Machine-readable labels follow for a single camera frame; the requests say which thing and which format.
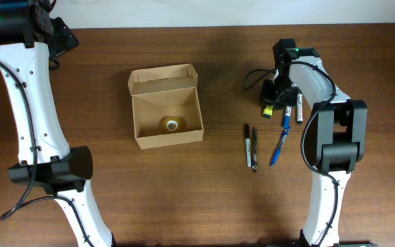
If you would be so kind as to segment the yellow highlighter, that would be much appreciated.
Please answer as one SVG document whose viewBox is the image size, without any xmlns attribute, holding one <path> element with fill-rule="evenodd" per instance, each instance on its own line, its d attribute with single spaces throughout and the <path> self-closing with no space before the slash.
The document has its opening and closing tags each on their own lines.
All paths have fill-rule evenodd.
<svg viewBox="0 0 395 247">
<path fill-rule="evenodd" d="M 273 106 L 266 105 L 263 107 L 263 117 L 264 118 L 270 119 L 273 115 L 273 112 L 274 112 Z"/>
</svg>

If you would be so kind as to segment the brown cardboard box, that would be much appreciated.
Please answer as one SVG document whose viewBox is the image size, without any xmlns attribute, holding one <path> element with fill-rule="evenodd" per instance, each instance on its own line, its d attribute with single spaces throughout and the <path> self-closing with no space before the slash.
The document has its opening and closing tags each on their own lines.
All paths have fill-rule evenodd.
<svg viewBox="0 0 395 247">
<path fill-rule="evenodd" d="M 198 97 L 198 74 L 192 64 L 133 70 L 128 80 L 134 137 L 140 149 L 202 141 L 204 125 Z M 165 116 L 181 116 L 187 131 L 162 134 Z"/>
</svg>

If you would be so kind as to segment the yellow tape roll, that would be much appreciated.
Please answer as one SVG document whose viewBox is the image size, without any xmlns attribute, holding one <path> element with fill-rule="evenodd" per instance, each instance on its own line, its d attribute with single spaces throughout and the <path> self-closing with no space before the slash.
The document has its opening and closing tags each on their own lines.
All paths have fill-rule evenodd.
<svg viewBox="0 0 395 247">
<path fill-rule="evenodd" d="M 158 126 L 162 134 L 187 131 L 187 121 L 181 116 L 165 116 L 159 121 Z"/>
</svg>

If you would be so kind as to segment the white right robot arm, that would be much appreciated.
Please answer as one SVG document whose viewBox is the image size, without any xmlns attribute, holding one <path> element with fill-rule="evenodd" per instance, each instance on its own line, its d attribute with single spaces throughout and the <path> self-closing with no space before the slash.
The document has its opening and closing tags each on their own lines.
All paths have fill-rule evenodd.
<svg viewBox="0 0 395 247">
<path fill-rule="evenodd" d="M 312 47 L 292 38 L 273 47 L 272 80 L 261 88 L 263 105 L 280 110 L 297 105 L 302 95 L 311 107 L 301 136 L 301 155 L 312 173 L 307 220 L 296 246 L 339 246 L 339 215 L 344 191 L 365 152 L 368 107 L 334 83 Z"/>
</svg>

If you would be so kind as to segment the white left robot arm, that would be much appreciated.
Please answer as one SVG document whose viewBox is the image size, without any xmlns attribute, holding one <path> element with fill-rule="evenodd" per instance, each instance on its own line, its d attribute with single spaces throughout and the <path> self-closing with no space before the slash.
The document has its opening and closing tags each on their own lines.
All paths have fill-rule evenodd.
<svg viewBox="0 0 395 247">
<path fill-rule="evenodd" d="M 54 6 L 0 1 L 0 71 L 19 140 L 19 161 L 9 175 L 27 190 L 43 188 L 45 199 L 60 205 L 79 246 L 114 246 L 91 187 L 91 151 L 72 148 L 58 121 L 49 73 L 78 40 L 61 18 L 51 17 Z"/>
</svg>

